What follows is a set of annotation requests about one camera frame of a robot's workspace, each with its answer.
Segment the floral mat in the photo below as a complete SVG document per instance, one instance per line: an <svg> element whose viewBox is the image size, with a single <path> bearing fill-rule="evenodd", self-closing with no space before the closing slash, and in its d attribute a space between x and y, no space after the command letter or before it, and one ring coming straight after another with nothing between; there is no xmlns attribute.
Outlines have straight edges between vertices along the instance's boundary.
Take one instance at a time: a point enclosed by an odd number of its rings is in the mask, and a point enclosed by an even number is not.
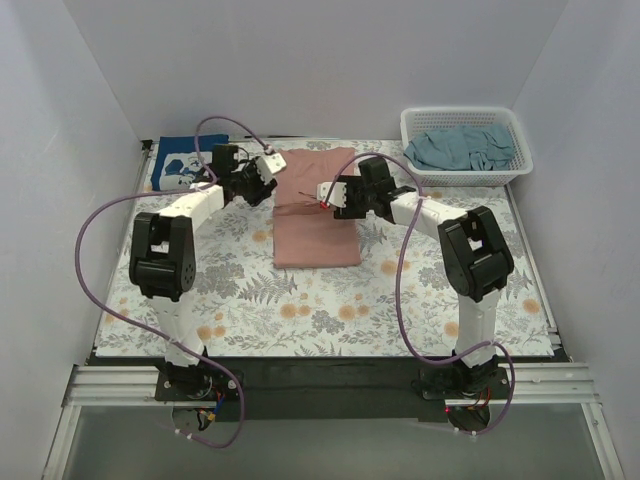
<svg viewBox="0 0 640 480"><path fill-rule="evenodd" d="M398 141L274 141L279 149L326 150L354 147L402 157ZM255 143L243 143L258 154ZM144 188L151 189L151 156ZM391 167L398 184L410 184ZM496 337L514 355L552 355L548 322L540 293L515 224L505 189L426 188L444 203L471 209L486 205L494 212L511 248L515 271L498 304ZM136 213L157 211L174 198L145 198ZM406 356L394 310L398 253L406 227L370 214L358 222L362 264L335 269L273 267L273 201L256 208L240 200L214 214L196 235L196 302L191 312L200 338L213 356ZM148 301L128 274L130 235L108 304L124 315L156 325ZM425 355L450 355L458 335L457 296L449 286L439 243L415 233L402 266L402 307L409 337ZM162 356L157 337L103 315L96 355Z"/></svg>

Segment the blue towel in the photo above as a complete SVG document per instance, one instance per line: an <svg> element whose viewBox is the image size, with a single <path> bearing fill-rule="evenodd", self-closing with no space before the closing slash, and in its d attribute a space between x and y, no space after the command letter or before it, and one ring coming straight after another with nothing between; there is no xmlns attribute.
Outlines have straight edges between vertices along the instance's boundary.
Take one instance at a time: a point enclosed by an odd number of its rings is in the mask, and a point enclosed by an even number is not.
<svg viewBox="0 0 640 480"><path fill-rule="evenodd" d="M228 135L200 135L200 151L211 162L214 145L229 143ZM201 165L193 137L160 137L156 164L151 174L154 191L189 188Z"/></svg>
<svg viewBox="0 0 640 480"><path fill-rule="evenodd" d="M502 125L429 130L404 152L419 170L509 170L513 139Z"/></svg>

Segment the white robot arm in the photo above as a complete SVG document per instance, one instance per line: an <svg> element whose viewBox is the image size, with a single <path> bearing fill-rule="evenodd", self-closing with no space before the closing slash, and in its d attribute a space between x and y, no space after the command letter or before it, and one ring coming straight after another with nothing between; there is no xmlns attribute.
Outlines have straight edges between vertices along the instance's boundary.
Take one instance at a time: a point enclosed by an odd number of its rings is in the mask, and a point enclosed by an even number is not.
<svg viewBox="0 0 640 480"><path fill-rule="evenodd" d="M252 206L268 198L277 185L274 176L286 167L282 155L275 153L251 159L241 168L237 152L235 145L216 146L211 164L216 185L196 179L193 193L158 212L140 213L134 221L129 278L149 298L161 330L199 354L205 348L190 315L196 275L194 234L236 196ZM165 363L179 371L198 360L170 344Z"/></svg>
<svg viewBox="0 0 640 480"><path fill-rule="evenodd" d="M361 176L341 176L327 200L336 207L335 218L364 218L373 210L391 223L408 226L418 207L418 194L409 187L396 188L382 158L364 160L359 169ZM325 201L330 185L318 185L318 200ZM513 258L491 211L486 207L466 211L426 197L414 228L440 241L447 278L458 293L454 353L493 341L496 306L513 271ZM462 362L472 370L495 362L494 356L494 347L483 347Z"/></svg>

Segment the plastic basket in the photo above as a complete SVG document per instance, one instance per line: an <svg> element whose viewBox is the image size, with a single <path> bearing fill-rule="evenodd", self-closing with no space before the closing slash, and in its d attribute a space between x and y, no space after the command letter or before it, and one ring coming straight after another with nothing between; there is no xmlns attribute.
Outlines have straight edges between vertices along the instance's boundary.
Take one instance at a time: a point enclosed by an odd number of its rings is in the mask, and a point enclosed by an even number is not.
<svg viewBox="0 0 640 480"><path fill-rule="evenodd" d="M407 166L416 176L422 177L423 185L498 187L506 185L518 175L533 170L531 151L524 138L522 128L514 113L507 108L496 107L424 107L407 108L400 116L400 130L404 149L409 141L426 130L452 128L457 125L481 127L499 123L504 125L513 139L515 156L509 170L496 172L419 170L406 158Z"/></svg>

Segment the white enclosure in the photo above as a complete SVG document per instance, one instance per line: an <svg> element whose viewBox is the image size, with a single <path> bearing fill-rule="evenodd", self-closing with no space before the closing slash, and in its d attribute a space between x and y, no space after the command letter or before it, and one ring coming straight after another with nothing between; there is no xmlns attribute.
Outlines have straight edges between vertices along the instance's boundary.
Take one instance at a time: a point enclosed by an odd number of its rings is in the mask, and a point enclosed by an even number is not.
<svg viewBox="0 0 640 480"><path fill-rule="evenodd" d="M398 139L403 109L437 105L518 116L536 167L513 190L560 334L640 476L639 21L631 0L2 2L0 478L42 472L99 318L75 236L133 190L140 139L213 113L262 135ZM102 295L126 212L84 247Z"/></svg>
<svg viewBox="0 0 640 480"><path fill-rule="evenodd" d="M263 135L395 139L407 107L511 106L566 1L65 3L140 138L218 112Z"/></svg>

